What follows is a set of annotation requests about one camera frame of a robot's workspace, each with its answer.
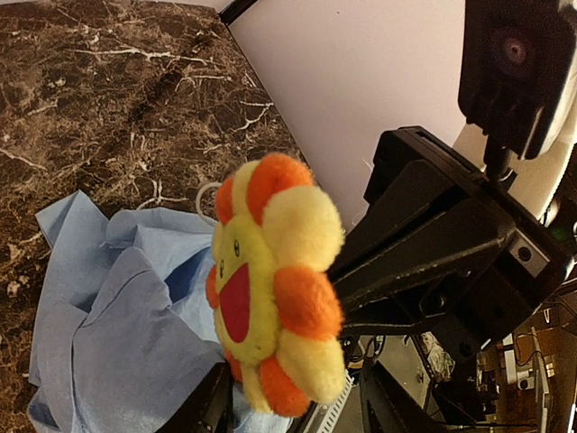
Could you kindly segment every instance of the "black metal bracket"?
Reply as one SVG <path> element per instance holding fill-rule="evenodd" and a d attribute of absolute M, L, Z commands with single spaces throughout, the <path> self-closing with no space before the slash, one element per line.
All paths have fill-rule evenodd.
<path fill-rule="evenodd" d="M 529 318 L 573 258 L 507 192 L 418 127 L 384 133 L 371 207 L 329 270 L 343 336 L 431 330 L 456 361 Z"/>
<path fill-rule="evenodd" d="M 220 19 L 225 25 L 231 25 L 257 1 L 258 0 L 234 0 L 220 13 Z"/>
<path fill-rule="evenodd" d="M 215 364 L 156 433 L 233 433 L 233 384 L 230 366 Z"/>
<path fill-rule="evenodd" d="M 361 376 L 362 424 L 370 433 L 444 433 L 380 363 L 367 363 Z"/>

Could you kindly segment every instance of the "orange petal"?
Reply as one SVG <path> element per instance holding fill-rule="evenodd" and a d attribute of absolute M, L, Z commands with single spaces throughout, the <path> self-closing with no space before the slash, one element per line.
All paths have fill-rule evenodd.
<path fill-rule="evenodd" d="M 265 157 L 252 174 L 246 194 L 254 221 L 262 225 L 264 208 L 276 193 L 314 184 L 312 173 L 302 162 L 280 153 Z"/>
<path fill-rule="evenodd" d="M 206 298 L 208 299 L 208 305 L 212 309 L 217 309 L 219 305 L 218 293 L 216 293 L 216 266 L 208 273 L 208 278 L 206 278 Z"/>
<path fill-rule="evenodd" d="M 261 363 L 261 383 L 272 410 L 281 417 L 300 417 L 308 409 L 310 399 L 287 376 L 276 356 Z"/>
<path fill-rule="evenodd" d="M 274 290 L 280 323 L 288 331 L 315 340 L 338 336 L 343 312 L 325 274 L 306 266 L 282 268 Z"/>
<path fill-rule="evenodd" d="M 233 219 L 233 178 L 224 181 L 223 186 L 216 192 L 215 198 L 216 214 L 224 225 Z"/>
<path fill-rule="evenodd" d="M 224 350 L 224 358 L 231 365 L 231 372 L 233 373 L 233 378 L 238 383 L 243 383 L 243 372 L 241 371 L 241 363 L 231 354 L 228 350 Z"/>

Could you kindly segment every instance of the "metal rod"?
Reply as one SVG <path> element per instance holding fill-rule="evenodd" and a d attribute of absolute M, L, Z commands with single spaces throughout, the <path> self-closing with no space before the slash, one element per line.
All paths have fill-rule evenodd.
<path fill-rule="evenodd" d="M 231 25 L 258 0 L 234 0 L 221 13 L 220 19 L 226 25 Z"/>

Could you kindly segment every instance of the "yellow plush face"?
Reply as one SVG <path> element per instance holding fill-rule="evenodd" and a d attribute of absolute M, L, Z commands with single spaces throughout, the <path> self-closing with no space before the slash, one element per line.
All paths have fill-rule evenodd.
<path fill-rule="evenodd" d="M 213 254 L 216 333 L 236 359 L 256 366 L 274 353 L 279 336 L 273 256 L 259 226 L 245 215 L 219 225 Z"/>

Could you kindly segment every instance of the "white cable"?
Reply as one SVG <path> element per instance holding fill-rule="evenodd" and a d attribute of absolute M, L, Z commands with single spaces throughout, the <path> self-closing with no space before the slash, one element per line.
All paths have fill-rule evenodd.
<path fill-rule="evenodd" d="M 202 213 L 202 209 L 200 208 L 200 199 L 202 198 L 202 196 L 205 194 L 205 192 L 207 192 L 209 189 L 212 188 L 220 188 L 222 187 L 223 184 L 220 182 L 210 182 L 207 183 L 206 185 L 203 185 L 197 193 L 197 199 L 195 201 L 195 206 L 197 207 L 197 214 L 199 217 L 201 217 L 203 219 L 203 221 L 209 225 L 211 225 L 212 227 L 216 226 L 216 221 L 208 216 L 206 216 L 205 214 Z"/>

